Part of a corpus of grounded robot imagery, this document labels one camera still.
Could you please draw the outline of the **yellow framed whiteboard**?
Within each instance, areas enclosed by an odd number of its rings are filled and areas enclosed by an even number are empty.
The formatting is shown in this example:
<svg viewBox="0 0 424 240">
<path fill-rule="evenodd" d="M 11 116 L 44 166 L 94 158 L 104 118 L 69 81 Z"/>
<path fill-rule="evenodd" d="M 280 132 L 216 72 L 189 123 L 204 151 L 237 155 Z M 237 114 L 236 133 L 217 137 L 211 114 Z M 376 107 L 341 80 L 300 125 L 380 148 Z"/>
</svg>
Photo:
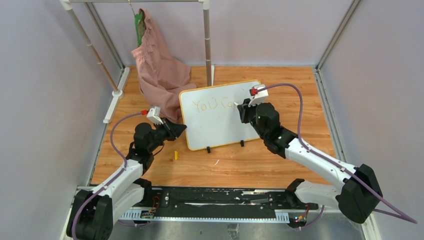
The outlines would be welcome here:
<svg viewBox="0 0 424 240">
<path fill-rule="evenodd" d="M 241 122 L 236 105 L 250 98 L 249 90 L 259 84 L 255 79 L 182 91 L 179 102 L 188 148 L 198 151 L 258 139 L 256 131 Z"/>
</svg>

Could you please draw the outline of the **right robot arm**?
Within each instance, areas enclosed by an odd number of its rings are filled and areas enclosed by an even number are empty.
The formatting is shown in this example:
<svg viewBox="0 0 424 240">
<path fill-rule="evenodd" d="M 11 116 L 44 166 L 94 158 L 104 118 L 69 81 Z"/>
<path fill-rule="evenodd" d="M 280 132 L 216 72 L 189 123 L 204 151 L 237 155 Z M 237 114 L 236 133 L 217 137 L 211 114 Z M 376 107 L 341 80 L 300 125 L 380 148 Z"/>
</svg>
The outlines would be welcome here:
<svg viewBox="0 0 424 240">
<path fill-rule="evenodd" d="M 240 120 L 253 127 L 266 148 L 308 168 L 329 183 L 317 184 L 297 178 L 287 187 L 286 204 L 292 209 L 307 203 L 337 208 L 349 220 L 363 224 L 383 196 L 374 170 L 366 164 L 357 167 L 339 161 L 309 145 L 281 126 L 280 115 L 271 103 L 255 106 L 249 103 L 250 99 L 246 98 L 237 104 Z"/>
</svg>

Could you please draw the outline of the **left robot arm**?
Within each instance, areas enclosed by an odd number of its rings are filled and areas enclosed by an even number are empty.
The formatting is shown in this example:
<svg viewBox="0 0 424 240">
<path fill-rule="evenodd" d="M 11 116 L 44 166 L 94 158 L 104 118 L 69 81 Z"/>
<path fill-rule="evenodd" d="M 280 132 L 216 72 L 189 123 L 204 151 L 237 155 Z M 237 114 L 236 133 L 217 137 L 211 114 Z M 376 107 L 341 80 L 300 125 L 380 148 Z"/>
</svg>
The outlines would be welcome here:
<svg viewBox="0 0 424 240">
<path fill-rule="evenodd" d="M 175 141 L 187 129 L 165 117 L 159 123 L 142 122 L 135 127 L 133 142 L 123 163 L 104 182 L 74 196 L 66 235 L 74 240 L 107 240 L 121 216 L 135 204 L 149 206 L 152 183 L 142 179 L 153 163 L 154 151 Z"/>
</svg>

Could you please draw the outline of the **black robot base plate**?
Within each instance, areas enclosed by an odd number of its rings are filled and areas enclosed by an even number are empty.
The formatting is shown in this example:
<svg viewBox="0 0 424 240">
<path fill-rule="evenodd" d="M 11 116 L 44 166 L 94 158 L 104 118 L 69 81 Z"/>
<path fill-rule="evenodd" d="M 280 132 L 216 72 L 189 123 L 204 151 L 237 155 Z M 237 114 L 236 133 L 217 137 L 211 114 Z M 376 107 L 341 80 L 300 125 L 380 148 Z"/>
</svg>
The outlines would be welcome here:
<svg viewBox="0 0 424 240">
<path fill-rule="evenodd" d="M 282 223 L 304 226 L 315 203 L 284 189 L 169 187 L 131 184 L 122 193 L 81 190 L 68 226 L 78 232 L 110 232 L 114 224 L 150 222 Z"/>
</svg>

